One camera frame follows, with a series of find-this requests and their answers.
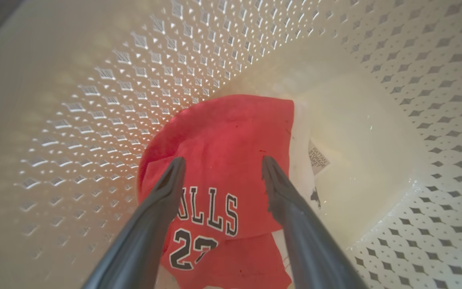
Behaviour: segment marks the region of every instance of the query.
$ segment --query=number 23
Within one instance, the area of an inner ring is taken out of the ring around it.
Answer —
[[[190,261],[181,261],[183,258],[190,256],[191,253],[191,233],[185,229],[178,229],[174,233],[174,242],[180,244],[181,240],[185,242],[185,245],[176,251],[170,253],[170,265],[172,268],[179,269],[179,270],[192,270],[194,266]],[[196,264],[200,262],[204,254],[208,251],[203,252],[203,248],[213,249],[215,248],[219,242],[217,242],[214,238],[208,238],[205,236],[197,236],[194,240],[194,251],[200,252],[201,254],[196,259]]]

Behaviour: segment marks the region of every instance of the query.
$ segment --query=bulls jersey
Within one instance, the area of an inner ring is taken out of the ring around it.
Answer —
[[[234,95],[182,110],[143,153],[138,197],[143,201],[175,157],[186,174],[178,214],[161,264],[181,289],[286,289],[286,253],[272,232],[261,160],[272,156],[288,175],[294,103]]]

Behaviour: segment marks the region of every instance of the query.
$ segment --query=basketball jersey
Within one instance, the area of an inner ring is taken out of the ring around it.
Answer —
[[[182,110],[143,153],[138,199],[143,201],[175,157],[186,174],[178,214],[161,264],[181,289],[286,289],[288,255],[273,232],[261,161],[272,156],[288,175],[294,103],[233,95]]]

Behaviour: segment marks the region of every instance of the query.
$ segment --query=red fabric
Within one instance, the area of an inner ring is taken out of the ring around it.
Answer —
[[[161,258],[181,289],[202,289],[207,285],[286,289],[290,284],[271,235],[281,227],[267,211],[261,160],[264,155],[273,156],[288,175],[293,113],[290,100],[234,95],[205,101],[173,117],[143,153],[138,173],[140,202],[173,158],[182,156],[186,160],[188,219],[177,216],[173,220]],[[197,187],[195,217],[204,214],[203,224],[192,220],[191,187]],[[215,196],[213,218],[211,188]],[[182,203],[179,215],[185,216]],[[188,248],[186,239],[190,254],[184,256],[178,250]],[[208,246],[200,247],[202,251],[195,249],[197,244],[213,243],[218,245],[212,250]],[[187,262],[191,269],[176,268],[188,266]]]

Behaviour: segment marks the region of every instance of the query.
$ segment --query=care label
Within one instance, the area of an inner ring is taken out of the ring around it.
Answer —
[[[318,150],[318,148],[310,141],[310,147],[308,149],[308,154],[310,155],[311,168],[313,169],[313,175],[317,175],[328,165],[330,161]]]

